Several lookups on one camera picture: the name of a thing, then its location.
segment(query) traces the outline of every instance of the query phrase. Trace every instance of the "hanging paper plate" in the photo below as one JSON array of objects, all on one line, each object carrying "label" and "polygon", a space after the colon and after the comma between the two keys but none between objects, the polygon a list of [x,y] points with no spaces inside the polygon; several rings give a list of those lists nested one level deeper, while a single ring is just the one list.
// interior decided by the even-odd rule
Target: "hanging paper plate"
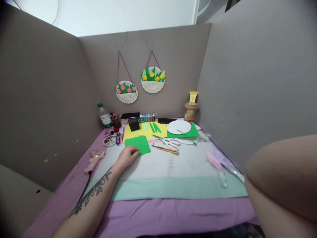
[{"label": "hanging paper plate", "polygon": [[130,104],[138,97],[138,89],[129,81],[121,81],[116,86],[116,94],[121,102]]},{"label": "hanging paper plate", "polygon": [[141,73],[141,84],[148,93],[158,93],[165,84],[165,70],[157,67],[146,67]]}]

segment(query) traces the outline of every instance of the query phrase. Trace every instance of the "pink glue gun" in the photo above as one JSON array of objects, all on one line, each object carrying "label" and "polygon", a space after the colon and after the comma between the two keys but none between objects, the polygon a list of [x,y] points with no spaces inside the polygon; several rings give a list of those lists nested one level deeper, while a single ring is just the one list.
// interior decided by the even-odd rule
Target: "pink glue gun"
[{"label": "pink glue gun", "polygon": [[89,154],[92,157],[92,161],[90,162],[89,166],[84,169],[86,173],[90,171],[92,172],[95,169],[98,161],[106,156],[106,152],[100,150],[91,150],[89,151]]}]

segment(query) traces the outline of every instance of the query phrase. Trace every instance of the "jar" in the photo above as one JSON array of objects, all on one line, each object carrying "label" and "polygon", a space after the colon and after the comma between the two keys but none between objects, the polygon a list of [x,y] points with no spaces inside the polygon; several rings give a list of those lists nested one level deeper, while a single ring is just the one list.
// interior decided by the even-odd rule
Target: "jar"
[{"label": "jar", "polygon": [[198,108],[198,104],[194,103],[194,102],[188,102],[185,104],[185,108],[187,110],[186,110],[186,113],[184,116],[184,121],[192,123],[194,121],[194,116],[195,116],[196,110]]}]

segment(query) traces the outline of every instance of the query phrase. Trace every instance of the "black phone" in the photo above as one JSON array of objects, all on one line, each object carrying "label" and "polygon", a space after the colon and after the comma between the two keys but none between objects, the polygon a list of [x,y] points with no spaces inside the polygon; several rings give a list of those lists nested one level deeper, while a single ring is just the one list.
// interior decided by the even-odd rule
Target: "black phone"
[{"label": "black phone", "polygon": [[121,119],[129,119],[134,117],[140,117],[140,113],[139,112],[125,113],[125,114],[122,114]]},{"label": "black phone", "polygon": [[158,119],[158,123],[162,123],[162,124],[169,124],[172,121],[176,121],[176,119],[172,119],[172,118],[159,118]]}]

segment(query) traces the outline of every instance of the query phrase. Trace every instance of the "power cord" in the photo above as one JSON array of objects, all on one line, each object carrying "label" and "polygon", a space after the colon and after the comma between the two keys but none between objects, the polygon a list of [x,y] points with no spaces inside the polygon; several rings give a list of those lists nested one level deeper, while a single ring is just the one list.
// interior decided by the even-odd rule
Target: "power cord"
[{"label": "power cord", "polygon": [[87,184],[86,184],[86,186],[85,186],[85,188],[84,188],[84,190],[83,190],[83,193],[80,195],[80,198],[79,198],[79,200],[78,200],[78,203],[80,202],[80,200],[82,199],[82,196],[84,195],[84,192],[86,191],[86,188],[87,188],[87,186],[88,186],[88,184],[89,184],[89,181],[90,181],[91,173],[92,173],[91,171],[88,172],[89,178],[88,178]]}]

